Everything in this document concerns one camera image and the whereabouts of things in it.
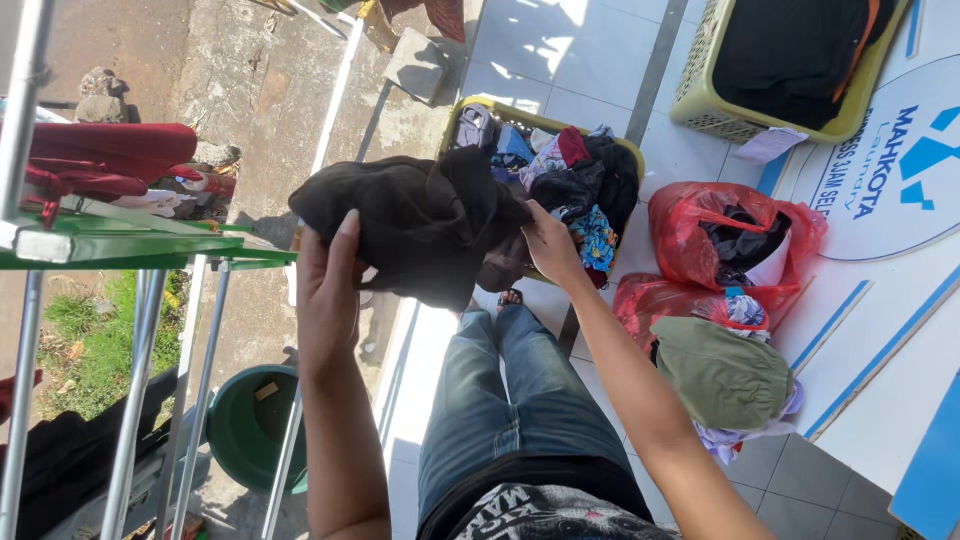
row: plastic bag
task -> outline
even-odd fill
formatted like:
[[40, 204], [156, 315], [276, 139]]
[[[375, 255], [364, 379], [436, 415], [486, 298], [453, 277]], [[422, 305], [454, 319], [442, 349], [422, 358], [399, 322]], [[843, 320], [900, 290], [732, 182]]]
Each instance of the plastic bag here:
[[[740, 205], [760, 225], [749, 225], [723, 212]], [[668, 184], [650, 198], [650, 236], [657, 251], [657, 264], [668, 280], [699, 284], [714, 291], [725, 287], [716, 282], [719, 257], [701, 222], [730, 225], [746, 231], [768, 230], [781, 211], [792, 221], [787, 260], [780, 284], [743, 287], [768, 312], [786, 307], [800, 293], [799, 264], [820, 250], [827, 219], [800, 203], [776, 201], [740, 184], [723, 182], [677, 182]]]
[[647, 353], [654, 337], [650, 326], [663, 315], [696, 316], [718, 325], [749, 331], [767, 330], [770, 318], [756, 326], [730, 320], [727, 299], [722, 292], [665, 280], [656, 274], [627, 274], [613, 297], [613, 314], [627, 333]]

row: blue jeans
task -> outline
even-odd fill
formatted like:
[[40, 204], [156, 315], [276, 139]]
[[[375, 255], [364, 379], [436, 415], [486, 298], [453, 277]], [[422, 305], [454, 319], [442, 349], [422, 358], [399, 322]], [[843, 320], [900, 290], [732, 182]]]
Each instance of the blue jeans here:
[[420, 520], [452, 485], [520, 450], [597, 455], [633, 475], [620, 437], [537, 317], [506, 306], [494, 326], [485, 310], [468, 309], [446, 349], [420, 449]]

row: t-shirt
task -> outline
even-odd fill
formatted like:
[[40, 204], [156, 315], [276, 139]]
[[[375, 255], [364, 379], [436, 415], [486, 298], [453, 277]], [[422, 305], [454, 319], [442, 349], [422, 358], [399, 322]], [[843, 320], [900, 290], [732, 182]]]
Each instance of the t-shirt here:
[[456, 540], [670, 540], [649, 521], [562, 485], [502, 483], [484, 495]]
[[[617, 532], [609, 527], [612, 520], [630, 527]], [[447, 489], [424, 516], [417, 538], [537, 538], [533, 534], [550, 530], [550, 524], [569, 525], [564, 538], [570, 540], [670, 538], [652, 522], [633, 474], [609, 459], [513, 452]], [[582, 532], [576, 532], [580, 526]], [[597, 528], [609, 535], [594, 534]]]

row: laundry sign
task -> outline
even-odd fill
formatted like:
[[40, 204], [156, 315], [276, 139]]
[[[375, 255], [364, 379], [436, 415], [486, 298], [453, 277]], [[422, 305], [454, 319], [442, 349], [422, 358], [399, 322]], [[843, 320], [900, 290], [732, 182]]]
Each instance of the laundry sign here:
[[960, 225], [960, 57], [910, 71], [878, 89], [856, 135], [820, 144], [791, 201], [824, 213], [821, 255], [901, 255]]

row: green grass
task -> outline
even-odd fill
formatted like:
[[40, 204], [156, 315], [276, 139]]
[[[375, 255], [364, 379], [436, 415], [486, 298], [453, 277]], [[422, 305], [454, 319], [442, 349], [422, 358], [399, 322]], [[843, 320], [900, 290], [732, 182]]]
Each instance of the green grass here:
[[[153, 375], [178, 364], [186, 304], [186, 275], [170, 272], [163, 308], [156, 331]], [[133, 348], [133, 312], [136, 306], [136, 273], [122, 272], [107, 282], [106, 294], [113, 305], [106, 313], [97, 312], [97, 300], [89, 294], [64, 294], [54, 297], [44, 317], [54, 324], [54, 334], [40, 341], [37, 362], [51, 384], [40, 396], [44, 418], [73, 410], [89, 420], [130, 389]], [[83, 342], [83, 352], [74, 345]], [[76, 385], [58, 393], [72, 380]]]

